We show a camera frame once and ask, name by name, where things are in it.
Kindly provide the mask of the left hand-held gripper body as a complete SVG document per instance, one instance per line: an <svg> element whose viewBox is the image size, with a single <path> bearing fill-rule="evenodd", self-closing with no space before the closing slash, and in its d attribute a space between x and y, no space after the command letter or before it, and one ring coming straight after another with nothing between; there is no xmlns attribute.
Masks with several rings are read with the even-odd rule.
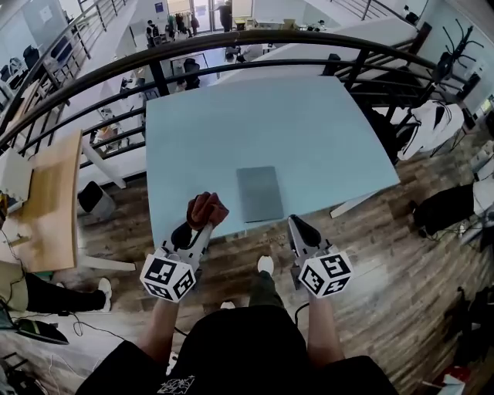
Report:
<svg viewBox="0 0 494 395"><path fill-rule="evenodd" d="M165 240L154 254L146 257L140 281L146 291L159 299L180 302L201 278L201 257L207 243L197 241L190 248L179 248Z"/></svg>

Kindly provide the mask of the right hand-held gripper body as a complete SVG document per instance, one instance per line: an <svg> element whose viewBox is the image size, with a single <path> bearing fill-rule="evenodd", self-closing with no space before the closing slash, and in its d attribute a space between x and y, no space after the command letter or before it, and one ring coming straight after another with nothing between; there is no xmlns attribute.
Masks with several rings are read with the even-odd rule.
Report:
<svg viewBox="0 0 494 395"><path fill-rule="evenodd" d="M342 292L354 276L354 268L345 251L326 241L321 248L301 251L292 270L297 289L302 286L317 299Z"/></svg>

